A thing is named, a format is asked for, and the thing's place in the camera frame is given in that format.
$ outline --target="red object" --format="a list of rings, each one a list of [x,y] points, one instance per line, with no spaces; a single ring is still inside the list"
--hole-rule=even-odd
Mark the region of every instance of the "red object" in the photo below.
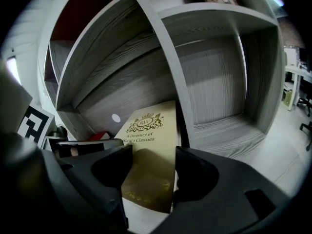
[[[101,139],[110,139],[110,136],[108,135],[107,132],[101,132],[101,133],[93,134],[88,140],[94,141],[94,140],[101,140]]]

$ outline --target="gray wood grain panel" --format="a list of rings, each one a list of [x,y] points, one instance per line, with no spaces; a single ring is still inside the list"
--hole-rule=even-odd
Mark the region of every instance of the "gray wood grain panel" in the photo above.
[[[257,11],[214,2],[184,4],[159,13],[175,46],[207,38],[237,36],[277,25]]]
[[[210,39],[176,48],[194,124],[243,112],[245,72],[235,38]]]
[[[74,41],[50,41],[49,43],[53,71],[58,83],[66,59],[74,43]]]
[[[98,86],[125,64],[135,58],[158,48],[159,41],[152,30],[146,31],[111,53],[86,79],[73,98],[72,105],[76,108],[79,103]]]
[[[71,105],[58,110],[58,115],[76,140],[88,140],[94,133],[80,113]]]
[[[95,132],[116,135],[135,110],[174,99],[175,85],[166,58],[158,49],[119,69],[77,109]],[[120,123],[112,120],[112,114],[120,117]]]
[[[58,83],[55,78],[46,80],[44,83],[47,88],[50,99],[52,101],[52,104],[53,106],[55,106],[55,102],[57,99],[57,92],[58,92]]]
[[[56,108],[68,105],[92,71],[121,45],[150,29],[136,0],[113,0],[86,26],[63,69]]]
[[[247,69],[244,112],[267,133],[281,99],[285,64],[278,28],[241,37]]]
[[[196,147],[230,158],[251,152],[265,135],[243,115],[195,126]]]
[[[165,57],[167,59],[172,78],[175,82],[175,88],[179,96],[179,102],[183,112],[186,130],[188,133],[190,147],[195,147],[194,139],[194,122],[191,109],[190,98],[188,97],[188,90],[185,83],[185,78],[181,68],[181,64],[178,60],[177,53],[175,51],[174,45],[170,39],[170,36],[159,18],[158,13],[153,9],[152,5],[148,0],[137,0],[137,2],[142,7],[146,17],[148,18],[150,24],[152,25],[160,45],[164,51]]]

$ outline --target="black object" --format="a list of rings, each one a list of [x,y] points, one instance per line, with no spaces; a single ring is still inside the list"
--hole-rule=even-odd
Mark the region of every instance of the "black object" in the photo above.
[[[77,155],[85,155],[104,151],[117,146],[123,146],[123,141],[121,139],[114,138],[94,141],[59,141],[56,143],[54,150],[58,150],[59,156],[64,158],[73,156],[71,153],[72,148],[75,149]]]
[[[38,150],[18,135],[4,135],[1,141],[4,174],[8,174],[3,188],[15,196],[3,210],[20,219],[25,224],[21,228],[36,219],[63,230],[127,232],[120,186],[132,166],[131,145],[62,158],[58,163],[52,152]],[[255,169],[229,158],[177,147],[176,169],[179,190],[174,210],[153,233],[257,229],[289,201]]]
[[[300,90],[305,93],[307,95],[306,98],[299,98],[299,101],[297,103],[297,106],[299,106],[299,104],[303,104],[306,105],[308,107],[308,117],[310,117],[310,109],[312,108],[312,105],[310,103],[310,99],[312,99],[312,85],[311,83],[309,83],[308,81],[305,81],[304,79],[301,80],[300,83]]]
[[[311,133],[312,133],[312,122],[310,121],[310,123],[308,124],[308,125],[306,125],[306,124],[301,124],[301,126],[300,126],[300,130],[302,131],[302,128],[303,127],[305,127],[306,129],[308,129]],[[310,150],[310,147],[311,147],[311,143],[312,143],[312,138],[311,138],[311,141],[310,141],[310,143],[307,145],[307,147],[306,147],[306,150],[308,151],[308,150]]]

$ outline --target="crest emblem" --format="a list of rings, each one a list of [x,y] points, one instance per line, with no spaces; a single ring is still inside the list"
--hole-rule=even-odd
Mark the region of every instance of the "crest emblem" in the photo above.
[[[135,119],[134,123],[132,123],[126,132],[142,132],[150,129],[157,129],[162,127],[164,117],[160,116],[160,113],[153,116],[154,114],[146,114],[142,116],[142,119]]]

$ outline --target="shelf board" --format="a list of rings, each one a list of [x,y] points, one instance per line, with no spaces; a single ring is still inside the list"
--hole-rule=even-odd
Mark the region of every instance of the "shelf board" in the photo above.
[[[82,100],[111,74],[141,55],[158,48],[159,41],[152,30],[143,32],[111,53],[86,79],[73,98],[77,107]]]
[[[136,0],[113,0],[82,31],[66,60],[56,108],[69,105],[79,87],[113,51],[150,29]]]
[[[159,12],[175,46],[277,27],[276,20],[246,7],[198,2]]]
[[[265,137],[242,114],[194,126],[196,147],[221,156],[231,157],[256,147]]]
[[[53,71],[55,74],[55,78],[59,83],[60,75],[64,68],[66,59],[68,57],[69,52],[71,51],[74,41],[50,41],[49,43],[49,50],[50,50],[50,57],[53,66]]]

